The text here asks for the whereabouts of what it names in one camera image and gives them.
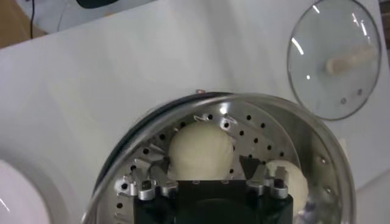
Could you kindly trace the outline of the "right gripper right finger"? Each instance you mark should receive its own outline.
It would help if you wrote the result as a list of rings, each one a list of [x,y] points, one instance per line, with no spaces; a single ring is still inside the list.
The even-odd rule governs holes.
[[[273,175],[264,161],[249,156],[239,156],[239,163],[244,172],[247,186],[258,196],[269,194],[272,198],[288,197],[288,173],[282,166],[277,166]]]

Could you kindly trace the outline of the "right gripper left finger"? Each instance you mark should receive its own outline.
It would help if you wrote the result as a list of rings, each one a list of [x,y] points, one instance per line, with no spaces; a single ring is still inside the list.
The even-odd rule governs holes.
[[[151,201],[156,195],[174,198],[179,183],[168,177],[169,158],[163,156],[157,160],[135,158],[130,172],[123,175],[115,183],[117,197],[137,198]]]

